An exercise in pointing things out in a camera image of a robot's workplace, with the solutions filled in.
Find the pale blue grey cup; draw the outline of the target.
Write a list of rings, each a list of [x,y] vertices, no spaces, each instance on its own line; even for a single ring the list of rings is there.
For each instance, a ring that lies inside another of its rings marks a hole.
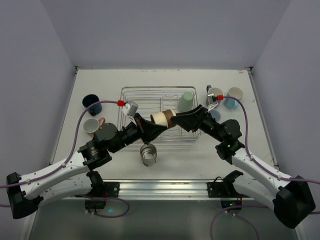
[[[221,114],[218,110],[216,110],[215,108],[211,109],[209,111],[210,115],[218,122],[221,119]]]

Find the mint green cup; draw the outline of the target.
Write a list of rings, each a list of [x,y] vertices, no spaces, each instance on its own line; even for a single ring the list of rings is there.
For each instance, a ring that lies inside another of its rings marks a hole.
[[[178,111],[179,112],[188,112],[192,110],[194,101],[194,94],[190,91],[184,92],[180,97],[178,103]]]

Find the cream brown cup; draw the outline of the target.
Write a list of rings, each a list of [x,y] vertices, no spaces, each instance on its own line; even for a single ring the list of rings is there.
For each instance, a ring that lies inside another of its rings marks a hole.
[[[144,144],[140,148],[139,152],[140,152],[141,160],[154,160],[154,159],[157,159],[157,149],[151,143]]]
[[[143,159],[143,160],[142,160],[143,165],[146,166],[146,167],[151,167],[151,166],[153,166],[156,162],[157,162],[156,159]]]
[[[150,115],[151,122],[157,125],[162,125],[168,129],[174,128],[176,124],[171,120],[172,117],[176,116],[176,113],[172,109],[168,109],[162,112],[153,113]]]

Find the dark teal grey mug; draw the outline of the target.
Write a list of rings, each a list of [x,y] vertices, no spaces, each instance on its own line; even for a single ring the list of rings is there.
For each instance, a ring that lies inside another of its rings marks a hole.
[[[212,87],[211,85],[206,86],[206,94],[214,93],[216,96],[223,95],[223,91],[220,88]]]

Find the pink dotted mug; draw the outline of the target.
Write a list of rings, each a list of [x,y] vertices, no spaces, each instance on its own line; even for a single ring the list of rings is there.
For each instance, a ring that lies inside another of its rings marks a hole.
[[[101,117],[99,119],[90,118],[83,123],[83,130],[88,135],[93,136],[94,133],[100,130],[105,123],[106,119],[104,117]]]

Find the light blue mug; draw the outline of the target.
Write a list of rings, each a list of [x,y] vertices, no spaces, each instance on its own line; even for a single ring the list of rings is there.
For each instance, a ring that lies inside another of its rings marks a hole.
[[[231,110],[235,110],[239,102],[241,101],[244,93],[243,91],[238,87],[231,87],[226,94],[227,98],[224,99],[224,105]]]

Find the dark blue mug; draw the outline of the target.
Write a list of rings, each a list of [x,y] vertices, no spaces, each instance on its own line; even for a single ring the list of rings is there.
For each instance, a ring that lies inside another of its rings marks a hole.
[[[83,99],[82,99],[82,105],[85,108],[88,108],[90,105],[99,102],[100,99],[97,95],[95,94],[89,94],[86,95]],[[96,116],[98,114],[100,114],[102,111],[102,105],[100,103],[97,103],[96,105],[92,106],[89,108],[88,112],[91,116]]]

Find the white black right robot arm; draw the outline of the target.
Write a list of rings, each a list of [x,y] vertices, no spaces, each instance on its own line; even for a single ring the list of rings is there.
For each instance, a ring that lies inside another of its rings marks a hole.
[[[233,183],[235,191],[272,209],[286,227],[294,229],[315,210],[309,181],[301,176],[291,177],[255,157],[248,146],[239,141],[242,133],[237,120],[218,123],[202,105],[178,113],[170,120],[187,132],[201,130],[219,141],[215,147],[218,156],[256,180],[253,183],[246,178],[236,179]]]

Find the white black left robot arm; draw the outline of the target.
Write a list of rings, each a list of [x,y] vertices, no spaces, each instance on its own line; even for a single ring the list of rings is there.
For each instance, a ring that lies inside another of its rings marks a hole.
[[[92,140],[72,151],[64,160],[33,173],[20,175],[13,172],[6,177],[6,192],[14,219],[34,213],[46,190],[73,176],[87,173],[112,160],[111,154],[120,151],[137,140],[149,144],[168,129],[168,124],[146,120],[139,113],[122,129],[113,123],[104,123]]]

